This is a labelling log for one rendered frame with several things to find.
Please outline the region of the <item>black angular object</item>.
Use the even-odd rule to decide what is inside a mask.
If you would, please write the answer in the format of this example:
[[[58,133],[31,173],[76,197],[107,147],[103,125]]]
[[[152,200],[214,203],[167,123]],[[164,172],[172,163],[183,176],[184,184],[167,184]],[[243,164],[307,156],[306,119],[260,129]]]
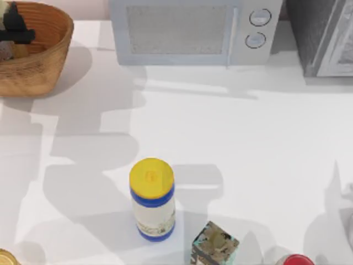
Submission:
[[[18,12],[15,2],[0,0],[0,42],[30,44],[35,40],[35,30],[28,29],[24,18]]]

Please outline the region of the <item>woven wooden basket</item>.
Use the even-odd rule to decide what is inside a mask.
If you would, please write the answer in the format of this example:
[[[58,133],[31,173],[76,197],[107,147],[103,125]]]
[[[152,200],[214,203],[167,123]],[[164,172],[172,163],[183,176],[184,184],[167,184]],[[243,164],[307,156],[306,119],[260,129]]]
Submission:
[[[56,85],[71,42],[74,23],[61,9],[38,2],[16,2],[35,40],[28,57],[0,62],[0,97],[34,97]]]

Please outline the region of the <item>round microwave knob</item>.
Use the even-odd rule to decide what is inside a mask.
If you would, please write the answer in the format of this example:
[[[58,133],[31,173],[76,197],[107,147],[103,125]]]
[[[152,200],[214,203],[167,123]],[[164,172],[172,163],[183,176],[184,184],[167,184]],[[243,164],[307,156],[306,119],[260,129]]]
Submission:
[[[268,9],[258,9],[251,12],[249,21],[251,25],[256,27],[263,27],[269,23],[272,18],[272,14]]]
[[[250,49],[258,49],[265,45],[267,39],[261,32],[248,34],[245,38],[245,44]]]

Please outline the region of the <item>microwave oven door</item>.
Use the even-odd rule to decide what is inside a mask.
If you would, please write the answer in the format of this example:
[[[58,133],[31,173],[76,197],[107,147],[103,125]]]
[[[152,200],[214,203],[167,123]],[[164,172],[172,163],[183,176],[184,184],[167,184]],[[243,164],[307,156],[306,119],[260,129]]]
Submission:
[[[231,64],[237,0],[109,0],[121,65]]]

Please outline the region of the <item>teal patterned carton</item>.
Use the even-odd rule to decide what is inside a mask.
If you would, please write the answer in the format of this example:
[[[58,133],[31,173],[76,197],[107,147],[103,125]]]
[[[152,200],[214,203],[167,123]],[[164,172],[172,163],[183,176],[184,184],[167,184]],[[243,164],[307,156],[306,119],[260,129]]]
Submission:
[[[234,265],[240,242],[209,221],[192,242],[190,265]]]

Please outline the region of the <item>pale microwave oven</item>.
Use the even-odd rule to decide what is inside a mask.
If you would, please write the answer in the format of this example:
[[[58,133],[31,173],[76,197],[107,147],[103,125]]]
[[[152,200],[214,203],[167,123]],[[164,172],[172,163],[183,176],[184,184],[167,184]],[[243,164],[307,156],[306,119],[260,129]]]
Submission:
[[[274,34],[279,20],[283,0],[237,0],[238,21],[233,46],[230,66],[263,65],[267,62],[274,39]],[[251,25],[249,16],[252,11],[268,9],[272,18],[265,26],[255,27]],[[248,34],[261,32],[266,36],[266,43],[258,49],[250,49],[245,44]]]

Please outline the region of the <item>white bottle with yellow lid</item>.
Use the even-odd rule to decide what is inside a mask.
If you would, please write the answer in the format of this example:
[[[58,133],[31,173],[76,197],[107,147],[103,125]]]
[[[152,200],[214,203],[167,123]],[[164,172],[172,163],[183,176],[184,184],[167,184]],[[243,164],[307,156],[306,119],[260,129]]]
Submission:
[[[129,173],[130,194],[136,226],[148,241],[166,240],[175,228],[175,179],[165,161],[147,157]]]

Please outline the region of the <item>grey cabinet door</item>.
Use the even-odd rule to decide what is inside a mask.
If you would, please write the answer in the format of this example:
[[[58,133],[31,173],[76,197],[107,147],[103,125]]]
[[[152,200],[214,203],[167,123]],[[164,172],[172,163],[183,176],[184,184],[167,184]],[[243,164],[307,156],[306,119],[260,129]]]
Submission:
[[[337,0],[324,36],[319,77],[353,77],[353,0]]]

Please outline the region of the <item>grey rounded lump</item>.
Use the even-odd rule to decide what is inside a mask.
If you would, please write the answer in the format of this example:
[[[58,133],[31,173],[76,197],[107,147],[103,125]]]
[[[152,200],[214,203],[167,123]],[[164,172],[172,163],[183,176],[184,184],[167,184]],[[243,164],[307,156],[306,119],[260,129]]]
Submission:
[[[10,42],[0,42],[0,62],[7,61],[13,58],[13,51]]]

